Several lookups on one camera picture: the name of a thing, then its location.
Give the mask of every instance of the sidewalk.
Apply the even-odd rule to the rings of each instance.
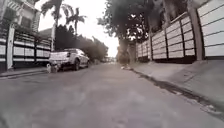
[[[190,65],[150,62],[134,66],[134,70],[188,90],[224,110],[224,60],[197,61]]]
[[[4,73],[0,73],[0,78],[11,77],[11,76],[32,75],[32,74],[39,74],[44,72],[47,72],[46,67],[10,70]]]

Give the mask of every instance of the street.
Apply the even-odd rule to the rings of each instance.
[[[119,65],[101,64],[1,79],[0,127],[223,128],[224,122]]]

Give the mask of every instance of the white fence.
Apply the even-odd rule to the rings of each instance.
[[[212,0],[198,9],[205,57],[224,56],[224,0]]]
[[[195,57],[195,42],[190,17],[184,13],[167,28],[157,32],[142,44],[137,44],[137,57],[149,60]]]
[[[19,26],[11,28],[9,23],[2,21],[0,24],[0,71],[47,63],[51,51],[50,42],[38,36],[37,33]]]

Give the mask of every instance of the parked car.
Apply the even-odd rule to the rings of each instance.
[[[80,67],[89,67],[89,58],[80,49],[55,51],[50,54],[48,67],[54,68],[56,71],[71,67],[77,71]]]

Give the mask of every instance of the palm tree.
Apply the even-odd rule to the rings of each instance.
[[[63,4],[62,2],[63,0],[48,0],[41,7],[41,12],[43,15],[46,15],[46,13],[50,9],[54,8],[54,11],[51,13],[55,20],[54,26],[52,28],[52,44],[51,44],[52,50],[54,50],[55,33],[58,26],[58,20],[61,17],[60,9],[64,11],[64,14],[66,15],[66,17],[69,16],[69,12],[71,13],[71,15],[74,15],[73,8],[68,4]]]
[[[79,16],[79,8],[76,8],[76,14],[75,15],[72,15],[70,17],[67,17],[67,20],[66,20],[66,24],[69,24],[70,22],[74,22],[75,21],[75,34],[77,35],[77,25],[78,25],[78,22],[85,22],[85,18],[86,16]]]

